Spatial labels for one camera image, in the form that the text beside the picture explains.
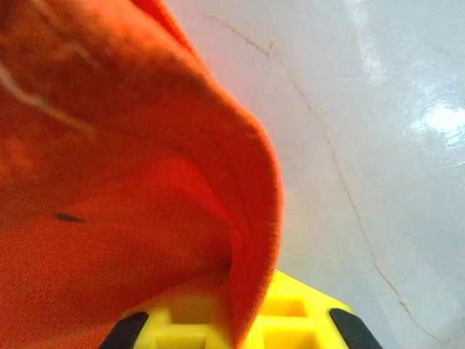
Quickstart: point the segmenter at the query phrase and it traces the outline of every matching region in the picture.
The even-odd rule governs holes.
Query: orange cloth
[[[1,0],[0,348],[96,348],[221,269],[238,345],[281,204],[266,134],[161,0]]]

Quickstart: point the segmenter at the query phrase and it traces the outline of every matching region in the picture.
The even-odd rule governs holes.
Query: orange fabric
[[[278,168],[161,1],[2,0],[0,122],[0,348],[95,348],[213,270],[240,343],[278,256]]]

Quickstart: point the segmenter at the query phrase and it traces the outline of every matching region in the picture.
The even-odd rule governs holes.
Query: glossy surface
[[[465,2],[167,2],[275,144],[280,269],[385,348],[465,347]]]

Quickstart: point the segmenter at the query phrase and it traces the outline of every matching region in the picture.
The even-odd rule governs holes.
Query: yellow plastic object
[[[231,349],[225,276],[211,275],[158,295],[127,312],[149,318],[134,349]],[[347,349],[329,310],[353,310],[276,271],[241,349]]]

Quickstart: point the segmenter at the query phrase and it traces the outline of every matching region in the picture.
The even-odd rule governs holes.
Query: white wall
[[[465,1],[167,3],[277,148],[280,269],[385,348],[465,348]]]

